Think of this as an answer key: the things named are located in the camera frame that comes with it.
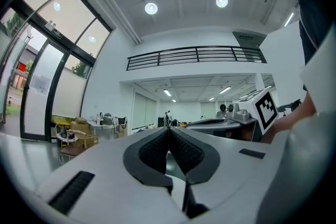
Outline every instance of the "railing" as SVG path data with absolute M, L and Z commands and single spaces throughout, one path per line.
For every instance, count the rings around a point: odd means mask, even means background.
M 198 46 L 149 52 L 128 57 L 128 70 L 191 62 L 250 61 L 266 63 L 260 49 L 234 46 Z

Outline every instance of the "red object outside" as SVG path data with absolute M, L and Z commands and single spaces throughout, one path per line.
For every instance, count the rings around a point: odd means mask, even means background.
M 22 63 L 19 65 L 19 68 L 18 68 L 19 71 L 21 71 L 22 73 L 26 72 L 26 66 L 23 65 Z

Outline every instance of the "round ceiling light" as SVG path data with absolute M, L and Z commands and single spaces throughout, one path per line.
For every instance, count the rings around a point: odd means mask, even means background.
M 89 36 L 89 41 L 92 42 L 92 43 L 95 43 L 96 42 L 96 38 L 92 37 L 92 36 Z
M 145 5 L 145 11 L 150 14 L 153 15 L 158 11 L 158 6 L 154 3 L 147 3 Z
M 61 5 L 57 2 L 54 3 L 54 10 L 59 12 L 61 10 Z
M 224 8 L 228 3 L 228 0 L 216 0 L 216 4 L 220 8 Z

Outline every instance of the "fluorescent tube light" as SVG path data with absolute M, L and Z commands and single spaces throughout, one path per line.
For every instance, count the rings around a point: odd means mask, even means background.
M 293 15 L 294 15 L 294 13 L 292 13 L 292 14 L 289 16 L 287 22 L 285 23 L 285 27 L 288 25 L 288 23 L 289 23 L 289 21 L 292 19 Z
M 225 88 L 223 91 L 221 91 L 220 93 L 226 92 L 226 91 L 228 91 L 229 89 L 231 89 L 231 86 L 226 87 L 226 88 Z
M 163 90 L 168 96 L 172 96 L 168 90 Z

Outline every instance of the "ceiling light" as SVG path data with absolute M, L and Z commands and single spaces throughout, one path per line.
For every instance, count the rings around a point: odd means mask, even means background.
M 289 23 L 289 21 L 292 19 L 293 15 L 294 15 L 294 13 L 292 13 L 292 14 L 289 16 L 287 22 L 285 23 L 285 27 L 288 25 L 288 23 Z
M 57 2 L 54 3 L 54 10 L 59 12 L 61 10 L 61 5 Z
M 226 87 L 226 88 L 225 88 L 223 91 L 221 91 L 220 93 L 226 92 L 226 91 L 228 91 L 229 89 L 231 89 L 231 86 Z
M 163 90 L 168 96 L 172 96 L 168 90 Z
M 92 36 L 89 36 L 89 41 L 92 42 L 92 43 L 95 43 L 96 42 L 96 38 L 92 37 Z
M 158 11 L 158 6 L 156 6 L 154 3 L 147 3 L 145 5 L 145 11 L 148 14 L 153 15 Z
M 220 8 L 224 8 L 228 3 L 228 0 L 216 0 L 216 4 Z

